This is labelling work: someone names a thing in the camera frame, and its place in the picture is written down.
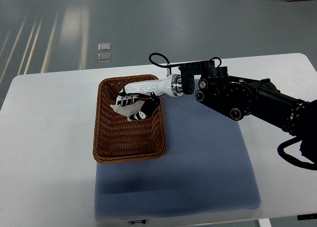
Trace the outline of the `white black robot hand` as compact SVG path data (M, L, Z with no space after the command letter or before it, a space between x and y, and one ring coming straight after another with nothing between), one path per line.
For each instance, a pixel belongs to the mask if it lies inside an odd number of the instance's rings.
M183 95L181 75L170 74L163 80L146 80L125 85L117 95L115 105L126 106L136 101L144 101L136 114L137 120L149 118L160 105L160 97L180 97Z

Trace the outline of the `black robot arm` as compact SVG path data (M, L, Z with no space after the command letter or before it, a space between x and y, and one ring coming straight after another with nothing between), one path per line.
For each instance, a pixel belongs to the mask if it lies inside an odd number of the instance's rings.
M239 121L253 115L293 136L277 152L288 163L317 169L317 102L282 94L270 79L229 76L227 67L214 59L182 63L182 90L212 110Z

